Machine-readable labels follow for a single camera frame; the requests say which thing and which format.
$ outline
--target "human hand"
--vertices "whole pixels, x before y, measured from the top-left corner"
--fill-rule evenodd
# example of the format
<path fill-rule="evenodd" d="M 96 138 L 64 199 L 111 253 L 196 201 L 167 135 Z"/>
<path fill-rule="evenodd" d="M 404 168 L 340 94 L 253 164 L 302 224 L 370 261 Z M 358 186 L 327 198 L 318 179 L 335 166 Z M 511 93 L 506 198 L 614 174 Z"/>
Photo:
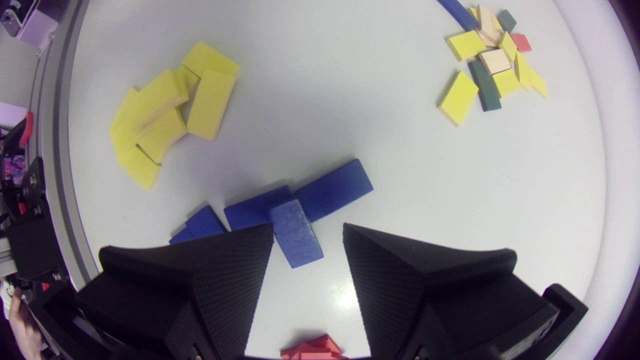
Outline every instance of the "human hand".
<path fill-rule="evenodd" d="M 16 288 L 11 299 L 9 324 L 18 343 L 18 348 L 26 360 L 42 360 L 42 334 L 29 308 L 22 303 L 22 289 Z"/>

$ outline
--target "pile of blocks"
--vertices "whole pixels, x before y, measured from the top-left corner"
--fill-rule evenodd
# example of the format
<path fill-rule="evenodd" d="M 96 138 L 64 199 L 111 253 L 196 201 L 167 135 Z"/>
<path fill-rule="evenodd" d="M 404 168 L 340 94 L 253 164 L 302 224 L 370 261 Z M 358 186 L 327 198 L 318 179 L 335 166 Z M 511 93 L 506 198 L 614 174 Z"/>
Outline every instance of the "pile of blocks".
<path fill-rule="evenodd" d="M 163 71 L 140 91 L 128 89 L 109 127 L 120 166 L 149 190 L 178 139 L 186 133 L 215 139 L 239 69 L 211 46 L 198 42 L 175 71 Z M 185 124 L 179 107 L 189 100 Z"/>
<path fill-rule="evenodd" d="M 501 109 L 500 99 L 520 88 L 533 88 L 547 98 L 546 82 L 523 55 L 531 45 L 525 35 L 512 33 L 516 20 L 507 10 L 495 16 L 482 6 L 466 9 L 457 0 L 438 2 L 466 31 L 447 39 L 451 51 L 458 61 L 471 59 L 473 80 L 459 71 L 438 104 L 455 126 L 464 122 L 476 94 L 484 111 Z"/>
<path fill-rule="evenodd" d="M 273 232 L 291 268 L 322 259 L 324 254 L 311 223 L 373 191 L 360 160 L 355 159 L 291 193 L 281 186 L 225 208 L 231 230 L 273 223 Z M 211 236 L 227 231 L 207 206 L 186 222 L 169 242 Z"/>
<path fill-rule="evenodd" d="M 302 343 L 280 352 L 282 360 L 348 360 L 340 355 L 340 348 L 329 335 Z"/>

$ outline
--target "dark green block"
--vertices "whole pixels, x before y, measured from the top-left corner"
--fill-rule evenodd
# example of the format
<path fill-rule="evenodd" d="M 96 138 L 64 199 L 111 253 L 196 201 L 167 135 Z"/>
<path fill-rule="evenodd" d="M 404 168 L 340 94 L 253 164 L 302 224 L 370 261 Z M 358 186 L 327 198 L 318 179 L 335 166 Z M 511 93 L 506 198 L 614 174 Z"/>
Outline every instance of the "dark green block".
<path fill-rule="evenodd" d="M 507 10 L 503 10 L 500 15 L 498 15 L 498 22 L 502 26 L 503 30 L 508 33 L 512 32 L 513 28 L 516 27 L 516 19 L 514 19 Z"/>
<path fill-rule="evenodd" d="M 502 108 L 500 104 L 500 95 L 498 95 L 498 88 L 495 86 L 495 82 L 486 68 L 480 61 L 472 61 L 469 63 L 469 70 L 471 70 L 471 76 L 474 78 L 474 82 L 480 88 L 478 96 L 480 96 L 480 104 L 482 104 L 482 110 L 491 111 Z"/>

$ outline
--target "white table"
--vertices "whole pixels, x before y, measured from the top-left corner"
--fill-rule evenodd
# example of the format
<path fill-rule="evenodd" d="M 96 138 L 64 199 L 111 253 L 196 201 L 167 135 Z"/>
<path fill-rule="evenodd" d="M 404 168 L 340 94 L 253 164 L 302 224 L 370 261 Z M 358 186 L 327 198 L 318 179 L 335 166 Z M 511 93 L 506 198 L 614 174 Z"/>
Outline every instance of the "white table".
<path fill-rule="evenodd" d="M 225 222 L 225 206 L 360 158 L 375 191 L 313 225 L 325 258 L 292 270 L 274 246 L 247 355 L 277 358 L 325 332 L 345 356 L 368 355 L 343 222 L 461 249 L 509 247 L 536 291 L 559 282 L 584 297 L 605 215 L 598 108 L 555 4 L 508 5 L 550 97 L 521 91 L 488 113 L 476 100 L 455 128 L 435 104 L 468 69 L 444 42 L 461 28 L 436 1 L 92 1 L 69 141 L 96 259 L 106 245 L 167 244 L 205 203 Z M 243 69 L 218 139 L 181 139 L 144 192 L 116 164 L 107 128 L 127 87 L 175 68 L 197 40 Z"/>

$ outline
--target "yellow sponge block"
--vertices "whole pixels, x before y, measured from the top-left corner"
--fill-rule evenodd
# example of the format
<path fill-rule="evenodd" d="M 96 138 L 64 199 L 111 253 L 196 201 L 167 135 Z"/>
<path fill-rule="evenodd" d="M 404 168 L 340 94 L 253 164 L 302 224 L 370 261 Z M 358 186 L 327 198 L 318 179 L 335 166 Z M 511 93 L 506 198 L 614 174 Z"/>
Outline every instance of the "yellow sponge block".
<path fill-rule="evenodd" d="M 187 121 L 191 134 L 207 140 L 216 138 L 235 82 L 231 75 L 205 70 Z"/>
<path fill-rule="evenodd" d="M 187 88 L 187 93 L 191 94 L 198 87 L 198 82 L 200 78 L 192 73 L 189 69 L 187 69 L 184 65 L 180 65 L 178 69 L 175 71 L 175 77 L 178 78 L 178 81 L 181 81 L 185 84 Z"/>
<path fill-rule="evenodd" d="M 500 97 L 505 97 L 520 88 L 520 82 L 513 68 L 493 74 L 492 76 Z"/>
<path fill-rule="evenodd" d="M 167 69 L 145 86 L 136 97 L 133 111 L 133 128 L 141 129 L 170 109 L 189 100 L 186 86 L 171 69 Z"/>
<path fill-rule="evenodd" d="M 516 43 L 511 38 L 511 35 L 508 32 L 502 33 L 502 38 L 498 43 L 498 47 L 504 50 L 504 53 L 507 54 L 507 58 L 509 58 L 510 62 L 516 61 L 516 53 L 518 52 L 518 47 Z"/>
<path fill-rule="evenodd" d="M 136 130 L 133 128 L 133 114 L 135 106 L 137 105 L 138 94 L 135 89 L 130 88 L 127 91 L 120 108 L 116 112 L 116 117 L 111 123 L 109 128 L 109 135 L 111 137 L 111 144 L 116 156 L 119 156 L 136 146 L 138 140 L 144 136 L 149 130 L 149 127 Z"/>
<path fill-rule="evenodd" d="M 145 190 L 156 181 L 160 165 L 154 163 L 139 146 L 117 157 L 118 163 Z"/>
<path fill-rule="evenodd" d="M 438 109 L 449 119 L 455 126 L 462 125 L 465 120 L 471 102 L 473 102 L 478 87 L 464 72 L 459 72 L 449 86 L 447 93 L 438 105 Z"/>
<path fill-rule="evenodd" d="M 533 86 L 534 90 L 540 94 L 540 96 L 545 99 L 548 97 L 547 93 L 547 83 L 542 80 L 540 75 L 537 72 L 533 71 L 531 67 L 529 67 L 529 75 L 531 77 L 531 86 Z"/>
<path fill-rule="evenodd" d="M 175 108 L 155 119 L 148 126 L 151 130 L 140 138 L 138 144 L 151 160 L 160 164 L 171 145 L 187 133 L 187 127 L 180 112 Z"/>
<path fill-rule="evenodd" d="M 231 76 L 240 70 L 238 64 L 202 41 L 191 48 L 182 59 L 182 64 L 201 79 L 205 70 L 213 70 Z"/>
<path fill-rule="evenodd" d="M 122 102 L 120 103 L 120 107 L 116 111 L 116 115 L 113 117 L 113 121 L 111 121 L 111 125 L 109 126 L 109 135 L 113 135 L 115 129 L 125 122 L 127 114 L 131 113 L 131 106 L 134 103 L 136 94 L 138 94 L 138 91 L 134 88 L 129 88 L 127 90 L 127 93 L 124 95 L 124 99 L 122 99 Z"/>
<path fill-rule="evenodd" d="M 450 37 L 447 39 L 447 44 L 458 61 L 468 59 L 486 50 L 485 44 L 475 30 Z"/>
<path fill-rule="evenodd" d="M 516 76 L 523 88 L 527 91 L 531 90 L 531 71 L 529 70 L 529 62 L 527 58 L 519 51 L 516 53 Z"/>

